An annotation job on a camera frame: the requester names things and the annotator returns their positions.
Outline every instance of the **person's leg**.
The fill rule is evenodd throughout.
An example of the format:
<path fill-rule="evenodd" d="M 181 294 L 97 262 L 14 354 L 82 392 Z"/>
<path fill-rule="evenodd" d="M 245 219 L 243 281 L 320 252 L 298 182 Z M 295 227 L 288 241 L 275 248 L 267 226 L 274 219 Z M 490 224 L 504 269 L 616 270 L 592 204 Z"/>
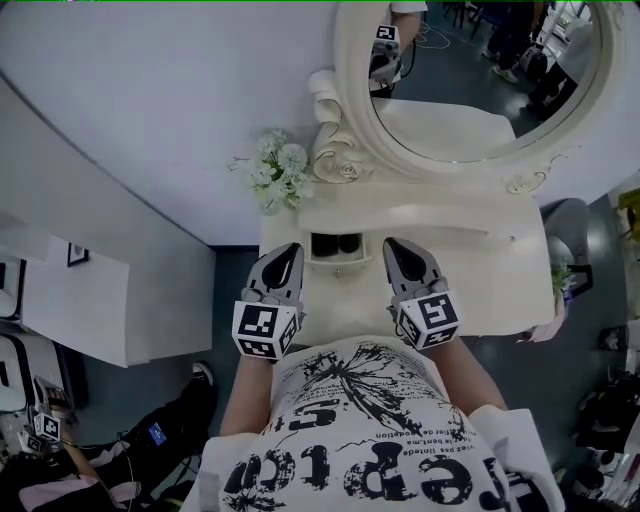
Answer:
<path fill-rule="evenodd" d="M 116 441 L 113 460 L 96 468 L 107 486 L 131 481 L 133 472 L 140 495 L 148 495 L 183 459 L 202 450 L 217 401 L 210 372 L 202 370 L 194 365 L 178 399 L 145 416 Z"/>
<path fill-rule="evenodd" d="M 550 96 L 553 91 L 556 91 L 563 80 L 566 80 L 567 74 L 556 62 L 551 69 L 545 73 L 540 79 L 536 88 L 529 94 L 529 99 L 536 104 L 536 106 L 542 106 L 547 96 Z"/>
<path fill-rule="evenodd" d="M 553 114 L 555 114 L 562 105 L 564 105 L 567 100 L 571 97 L 571 95 L 578 88 L 578 84 L 575 83 L 571 78 L 567 77 L 566 82 L 564 83 L 564 87 L 558 93 L 558 95 L 549 103 L 547 108 L 544 111 L 544 119 L 549 119 Z"/>
<path fill-rule="evenodd" d="M 517 53 L 522 49 L 531 33 L 531 21 L 533 20 L 533 4 L 516 2 L 511 6 L 511 14 L 507 20 L 509 37 L 500 48 L 500 60 L 498 65 L 505 71 L 511 69 L 515 63 Z"/>

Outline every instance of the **artificial flower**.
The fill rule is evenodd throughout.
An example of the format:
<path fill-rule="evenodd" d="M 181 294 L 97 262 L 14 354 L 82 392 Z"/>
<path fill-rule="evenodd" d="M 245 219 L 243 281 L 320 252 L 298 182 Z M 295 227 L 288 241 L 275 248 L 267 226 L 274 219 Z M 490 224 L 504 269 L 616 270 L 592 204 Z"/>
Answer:
<path fill-rule="evenodd" d="M 278 165 L 286 175 L 302 173 L 307 166 L 307 152 L 299 144 L 285 144 L 278 151 Z"/>

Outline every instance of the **shoe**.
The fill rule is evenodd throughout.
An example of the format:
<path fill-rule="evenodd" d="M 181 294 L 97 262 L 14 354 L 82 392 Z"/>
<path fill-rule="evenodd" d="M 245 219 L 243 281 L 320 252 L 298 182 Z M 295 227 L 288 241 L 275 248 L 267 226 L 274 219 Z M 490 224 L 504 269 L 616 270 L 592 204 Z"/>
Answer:
<path fill-rule="evenodd" d="M 191 378 L 199 380 L 200 382 L 206 382 L 213 387 L 215 381 L 213 380 L 213 374 L 206 363 L 193 363 L 191 365 Z"/>
<path fill-rule="evenodd" d="M 517 84 L 518 78 L 513 74 L 510 69 L 500 69 L 500 66 L 493 66 L 491 70 L 503 80 L 506 80 L 510 84 Z"/>
<path fill-rule="evenodd" d="M 496 61 L 496 62 L 498 61 L 498 54 L 497 53 L 492 53 L 486 48 L 484 50 L 482 50 L 482 55 L 484 57 L 486 57 L 487 59 L 489 59 L 489 60 L 493 60 L 493 61 Z"/>

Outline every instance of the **desk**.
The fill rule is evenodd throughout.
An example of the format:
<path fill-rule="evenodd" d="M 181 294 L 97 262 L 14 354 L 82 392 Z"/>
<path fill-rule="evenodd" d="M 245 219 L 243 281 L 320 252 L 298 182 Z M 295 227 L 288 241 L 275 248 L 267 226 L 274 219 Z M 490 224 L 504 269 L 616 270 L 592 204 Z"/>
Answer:
<path fill-rule="evenodd" d="M 428 218 L 420 221 L 422 215 Z M 299 213 L 263 219 L 260 253 L 298 242 L 309 258 L 309 231 L 351 229 L 365 233 L 372 259 L 339 277 L 305 263 L 301 300 L 308 316 L 296 343 L 395 335 L 385 309 L 392 295 L 382 258 L 388 236 L 433 253 L 460 301 L 462 335 L 514 334 L 554 317 L 544 228 L 528 196 L 401 183 L 317 184 L 315 198 Z"/>

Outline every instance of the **chair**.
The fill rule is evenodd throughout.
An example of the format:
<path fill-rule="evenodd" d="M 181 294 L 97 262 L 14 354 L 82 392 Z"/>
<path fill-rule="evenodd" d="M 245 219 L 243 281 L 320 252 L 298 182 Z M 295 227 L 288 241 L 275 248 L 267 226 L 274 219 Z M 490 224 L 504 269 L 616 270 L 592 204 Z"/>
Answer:
<path fill-rule="evenodd" d="M 476 21 L 471 32 L 471 39 L 474 38 L 478 28 L 480 28 L 480 22 L 485 20 L 491 23 L 494 27 L 500 27 L 507 20 L 509 15 L 509 3 L 502 2 L 486 2 L 482 5 L 479 11 L 476 12 L 474 20 Z"/>

